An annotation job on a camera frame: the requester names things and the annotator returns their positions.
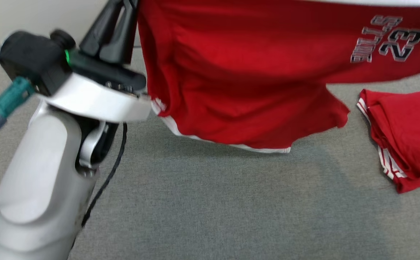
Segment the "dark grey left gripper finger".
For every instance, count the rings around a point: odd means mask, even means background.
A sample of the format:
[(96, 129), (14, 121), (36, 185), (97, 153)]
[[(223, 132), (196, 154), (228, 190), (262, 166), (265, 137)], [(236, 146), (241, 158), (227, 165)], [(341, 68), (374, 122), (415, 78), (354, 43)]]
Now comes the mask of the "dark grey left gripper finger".
[(108, 0), (88, 30), (79, 47), (82, 53), (98, 57), (102, 47), (111, 39), (124, 0)]
[(101, 48), (99, 57), (110, 64), (129, 64), (134, 45), (136, 30), (137, 0), (122, 0), (118, 23), (114, 26), (113, 35)]

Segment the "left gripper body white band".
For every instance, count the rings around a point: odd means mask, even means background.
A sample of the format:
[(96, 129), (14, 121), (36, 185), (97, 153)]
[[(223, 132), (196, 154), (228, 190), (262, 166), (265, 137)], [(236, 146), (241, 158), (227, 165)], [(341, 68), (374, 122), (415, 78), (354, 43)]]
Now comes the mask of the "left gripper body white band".
[(47, 104), (68, 113), (109, 123), (131, 123), (148, 118), (150, 97), (143, 94), (147, 80), (119, 64), (66, 51), (72, 73), (52, 95), (38, 95)]

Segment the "red jersey with number print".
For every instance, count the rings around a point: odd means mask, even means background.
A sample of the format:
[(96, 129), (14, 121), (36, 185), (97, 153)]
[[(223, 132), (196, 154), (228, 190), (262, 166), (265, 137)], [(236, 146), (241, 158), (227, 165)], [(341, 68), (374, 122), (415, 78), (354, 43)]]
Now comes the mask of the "red jersey with number print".
[(327, 84), (420, 74), (420, 6), (141, 0), (153, 111), (175, 134), (264, 153), (342, 128)]

